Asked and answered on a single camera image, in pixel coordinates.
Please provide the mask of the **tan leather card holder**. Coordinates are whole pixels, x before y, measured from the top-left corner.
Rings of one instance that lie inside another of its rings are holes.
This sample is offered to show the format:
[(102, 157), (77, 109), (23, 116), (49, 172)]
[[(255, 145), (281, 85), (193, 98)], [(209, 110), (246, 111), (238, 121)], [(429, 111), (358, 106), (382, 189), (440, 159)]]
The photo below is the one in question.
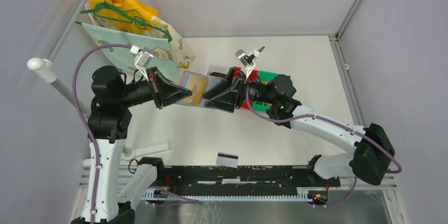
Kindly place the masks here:
[[(182, 86), (182, 83), (181, 83), (181, 82), (182, 82), (182, 78), (183, 78), (183, 76), (184, 76), (187, 72), (195, 73), (195, 74), (200, 74), (200, 73), (196, 73), (196, 72), (193, 72), (193, 71), (187, 71), (187, 70), (184, 71), (183, 74), (182, 74), (182, 77), (181, 77), (181, 79), (180, 79), (180, 86)], [(203, 94), (204, 94), (205, 92), (209, 91), (213, 86), (215, 86), (215, 85), (221, 80), (221, 78), (218, 78), (218, 77), (213, 77), (213, 76), (209, 76), (209, 75), (206, 75), (206, 74), (201, 74), (201, 75), (203, 75), (203, 76), (205, 76), (205, 77), (208, 78), (208, 83), (207, 83), (207, 86), (206, 86), (206, 88), (205, 88)], [(200, 108), (205, 108), (205, 106), (204, 106), (205, 101), (206, 101), (206, 100), (203, 98), (203, 95), (202, 95), (202, 102), (201, 102), (200, 106), (190, 106), (190, 107), (200, 107)]]

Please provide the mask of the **silver magnetic stripe card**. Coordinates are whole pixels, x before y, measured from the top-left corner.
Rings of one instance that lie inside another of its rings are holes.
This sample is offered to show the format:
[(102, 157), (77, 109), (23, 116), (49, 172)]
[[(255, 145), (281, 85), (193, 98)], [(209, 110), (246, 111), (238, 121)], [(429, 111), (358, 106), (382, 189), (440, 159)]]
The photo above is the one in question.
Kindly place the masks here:
[(216, 165), (237, 168), (239, 155), (224, 152), (218, 152)]

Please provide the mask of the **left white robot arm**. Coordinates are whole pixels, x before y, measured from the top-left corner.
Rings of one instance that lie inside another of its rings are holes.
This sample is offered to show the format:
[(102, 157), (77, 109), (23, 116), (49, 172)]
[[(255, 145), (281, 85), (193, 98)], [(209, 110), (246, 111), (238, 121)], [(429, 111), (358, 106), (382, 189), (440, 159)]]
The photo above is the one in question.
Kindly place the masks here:
[(91, 115), (84, 120), (90, 138), (91, 166), (85, 205), (72, 223), (134, 223), (135, 209), (151, 185), (166, 179), (160, 157), (141, 157), (131, 179), (118, 189), (119, 167), (132, 114), (130, 107), (153, 101), (157, 108), (191, 96), (192, 92), (152, 67), (148, 79), (126, 84), (114, 66), (92, 75)]

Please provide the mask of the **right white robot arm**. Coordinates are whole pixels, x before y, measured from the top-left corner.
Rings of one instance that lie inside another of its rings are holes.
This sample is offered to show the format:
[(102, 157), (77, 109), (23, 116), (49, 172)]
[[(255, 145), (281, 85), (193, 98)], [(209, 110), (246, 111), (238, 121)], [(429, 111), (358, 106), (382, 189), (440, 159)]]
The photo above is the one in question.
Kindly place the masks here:
[(305, 179), (318, 186), (326, 179), (351, 176), (380, 185), (386, 174), (399, 173), (395, 150), (385, 130), (375, 123), (368, 127), (351, 125), (319, 114), (293, 98), (296, 89), (289, 76), (278, 74), (266, 83), (250, 81), (241, 71), (231, 68), (219, 83), (203, 93), (205, 107), (233, 113), (242, 104), (269, 104), (266, 114), (258, 117), (277, 126), (299, 130), (321, 138), (343, 154), (316, 155), (308, 164)]

